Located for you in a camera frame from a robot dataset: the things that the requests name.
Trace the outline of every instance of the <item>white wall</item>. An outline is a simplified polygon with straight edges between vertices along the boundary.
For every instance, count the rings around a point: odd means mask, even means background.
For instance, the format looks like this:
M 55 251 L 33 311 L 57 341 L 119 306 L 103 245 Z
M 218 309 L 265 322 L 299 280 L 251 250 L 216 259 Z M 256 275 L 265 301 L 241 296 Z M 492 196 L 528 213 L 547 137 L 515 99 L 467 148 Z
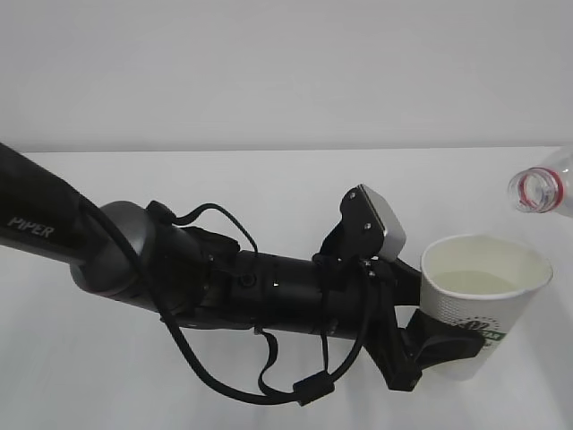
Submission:
M 27 151 L 573 141 L 568 0 L 3 0 Z
M 573 221 L 524 215 L 506 201 L 509 177 L 550 152 L 529 149 L 35 154 L 97 203 L 157 198 L 177 213 L 224 204 L 262 250 L 309 257 L 338 222 L 344 192 L 382 193 L 417 264 L 433 240 L 462 232 L 520 239 L 546 254 L 555 279 L 476 378 L 430 371 L 413 393 L 388 391 L 366 354 L 328 398 L 307 408 L 253 407 L 220 397 L 186 367 L 158 317 L 87 295 L 65 266 L 0 249 L 0 428 L 11 430 L 573 427 Z M 238 237 L 216 214 L 201 223 Z M 188 331 L 217 376 L 256 390 L 264 341 L 249 333 Z M 269 381 L 321 368 L 320 343 L 280 333 Z M 350 342 L 333 340 L 332 363 Z

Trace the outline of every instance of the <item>white paper cup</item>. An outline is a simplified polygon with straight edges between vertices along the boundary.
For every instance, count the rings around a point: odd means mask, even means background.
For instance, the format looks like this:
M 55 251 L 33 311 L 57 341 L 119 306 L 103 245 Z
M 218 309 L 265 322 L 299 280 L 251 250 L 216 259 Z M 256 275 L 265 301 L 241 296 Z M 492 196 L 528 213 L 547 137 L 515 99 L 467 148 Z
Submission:
M 457 380 L 473 377 L 552 276 L 551 264 L 535 250 L 492 236 L 452 236 L 428 246 L 422 255 L 420 309 L 478 330 L 486 339 L 476 357 L 436 370 Z

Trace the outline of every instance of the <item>bottle opening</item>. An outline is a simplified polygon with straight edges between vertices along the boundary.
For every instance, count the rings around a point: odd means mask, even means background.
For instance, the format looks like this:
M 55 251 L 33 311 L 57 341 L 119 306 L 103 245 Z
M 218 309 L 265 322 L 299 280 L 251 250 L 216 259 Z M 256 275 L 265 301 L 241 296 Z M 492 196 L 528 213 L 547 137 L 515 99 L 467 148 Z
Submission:
M 547 168 L 530 168 L 513 176 L 508 192 L 515 208 L 522 212 L 552 211 L 563 200 L 563 184 Z

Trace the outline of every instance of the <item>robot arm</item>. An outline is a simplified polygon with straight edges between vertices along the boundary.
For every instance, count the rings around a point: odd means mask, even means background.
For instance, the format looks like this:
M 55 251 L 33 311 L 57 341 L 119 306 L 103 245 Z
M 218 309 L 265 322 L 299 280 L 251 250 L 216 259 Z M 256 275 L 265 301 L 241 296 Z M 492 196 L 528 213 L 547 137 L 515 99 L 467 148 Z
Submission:
M 70 264 L 83 290 L 159 312 L 193 371 L 212 389 L 255 404 L 306 404 L 334 390 L 364 346 L 392 390 L 411 391 L 422 370 L 475 356 L 476 332 L 416 311 L 399 329 L 394 305 L 417 305 L 419 273 L 398 260 L 406 235 L 386 201 L 365 185 L 346 193 L 342 220 L 310 261 L 240 250 L 226 236 L 194 226 L 202 205 L 177 218 L 152 202 L 98 208 L 62 179 L 0 144 L 0 245 Z M 354 339 L 345 362 L 294 385 L 293 392 L 244 393 L 215 380 L 180 328 L 264 329 Z

